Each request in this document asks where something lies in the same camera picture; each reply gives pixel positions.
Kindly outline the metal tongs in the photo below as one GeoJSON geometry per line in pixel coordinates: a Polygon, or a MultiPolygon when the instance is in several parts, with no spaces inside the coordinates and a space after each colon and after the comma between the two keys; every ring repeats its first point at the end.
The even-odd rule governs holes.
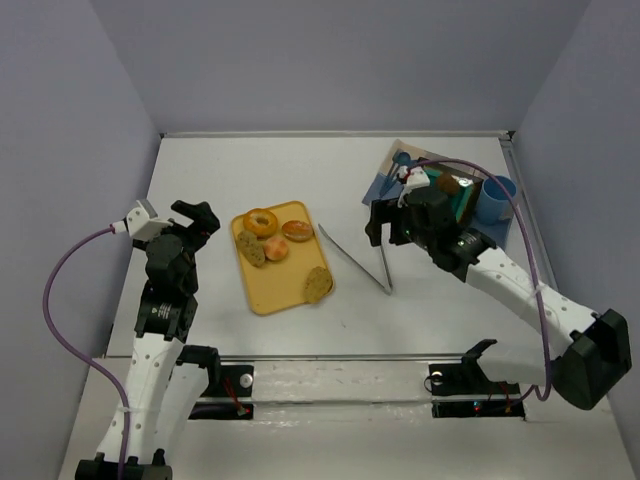
{"type": "Polygon", "coordinates": [[[330,242],[330,244],[335,247],[352,265],[354,265],[357,269],[359,269],[363,274],[365,274],[377,287],[379,287],[386,295],[390,296],[394,292],[394,284],[391,276],[391,272],[389,269],[389,264],[387,260],[387,256],[385,253],[385,249],[383,245],[377,247],[379,251],[379,256],[382,262],[382,266],[384,269],[384,274],[386,278],[386,283],[383,284],[379,281],[371,272],[369,272],[363,265],[361,265],[356,258],[350,255],[342,246],[340,246],[324,229],[321,224],[317,225],[317,229],[322,233],[324,238],[330,242]]]}

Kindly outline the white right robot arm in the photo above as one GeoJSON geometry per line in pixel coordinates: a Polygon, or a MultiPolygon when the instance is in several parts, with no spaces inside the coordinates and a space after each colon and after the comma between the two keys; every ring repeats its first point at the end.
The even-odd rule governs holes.
{"type": "Polygon", "coordinates": [[[492,297],[541,335],[544,364],[479,359],[487,379],[551,385],[569,404],[591,410],[631,369],[628,323],[620,313],[597,313],[540,282],[487,235],[461,226],[436,188],[373,201],[365,232],[374,247],[382,242],[383,225],[390,227],[391,244],[422,248],[442,271],[492,297]]]}

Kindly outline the dark brown bread chunk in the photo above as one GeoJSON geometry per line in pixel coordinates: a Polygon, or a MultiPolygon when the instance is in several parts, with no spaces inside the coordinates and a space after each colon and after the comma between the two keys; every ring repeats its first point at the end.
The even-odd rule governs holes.
{"type": "Polygon", "coordinates": [[[436,186],[449,197],[456,196],[461,188],[458,180],[448,172],[444,172],[437,177],[436,186]]]}

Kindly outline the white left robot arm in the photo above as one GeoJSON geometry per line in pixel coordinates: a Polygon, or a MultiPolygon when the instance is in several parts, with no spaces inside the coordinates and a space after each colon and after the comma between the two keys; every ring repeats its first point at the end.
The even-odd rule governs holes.
{"type": "Polygon", "coordinates": [[[139,200],[114,224],[146,255],[133,352],[121,399],[94,458],[79,462],[78,479],[169,479],[170,456],[197,399],[221,376],[218,351],[190,345],[198,303],[195,254],[220,228],[206,202],[175,201],[190,219],[162,219],[139,200]]]}

